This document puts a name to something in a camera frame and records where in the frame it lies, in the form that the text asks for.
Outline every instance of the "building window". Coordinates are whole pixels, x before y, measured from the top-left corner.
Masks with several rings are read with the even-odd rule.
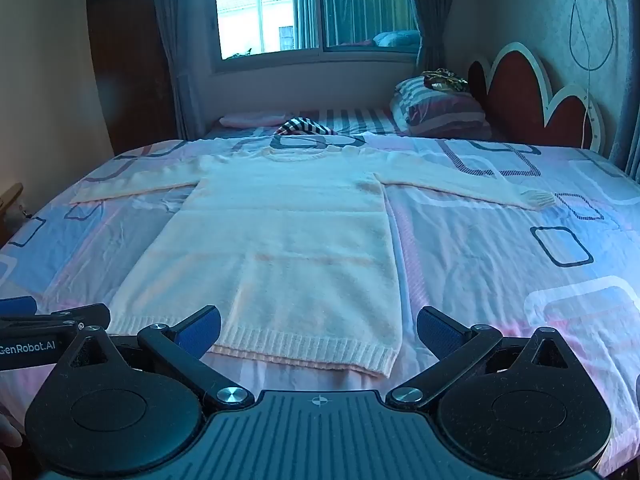
[[[216,0],[216,8],[218,60],[260,57],[278,64],[340,52],[411,59],[420,45],[410,0]],[[295,57],[256,56],[294,50]]]

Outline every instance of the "white knit sweater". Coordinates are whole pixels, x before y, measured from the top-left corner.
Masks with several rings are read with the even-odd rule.
[[[85,188],[75,202],[198,184],[126,277],[110,332],[173,325],[207,304],[214,351],[388,376],[401,345],[383,184],[524,208],[553,195],[410,153],[329,147],[206,156]]]

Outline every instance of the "wooden furniture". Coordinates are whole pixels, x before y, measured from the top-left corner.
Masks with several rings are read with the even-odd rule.
[[[554,95],[542,62],[521,43],[505,46],[492,65],[475,56],[468,81],[492,128],[507,142],[583,146],[597,153],[604,148],[602,115],[593,97],[575,84]]]
[[[0,195],[0,247],[3,247],[10,239],[12,234],[4,225],[4,214],[12,204],[18,199],[24,187],[19,182],[13,184],[9,189]]]
[[[154,0],[86,0],[86,13],[114,153],[175,139],[174,95]]]

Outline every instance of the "sweater sleeve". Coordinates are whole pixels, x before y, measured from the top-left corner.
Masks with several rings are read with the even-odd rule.
[[[215,158],[215,156],[204,155],[187,162],[165,166],[158,170],[140,171],[126,178],[106,180],[81,187],[71,200],[71,203],[137,195],[159,189],[195,186],[210,172]]]
[[[511,184],[486,176],[475,176],[427,162],[414,153],[377,153],[374,174],[382,184],[405,184],[523,209],[553,205],[553,193]]]

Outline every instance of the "brown wooden door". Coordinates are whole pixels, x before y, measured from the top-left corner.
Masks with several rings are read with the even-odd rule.
[[[102,113],[117,154],[175,139],[174,98],[154,0],[86,0]]]

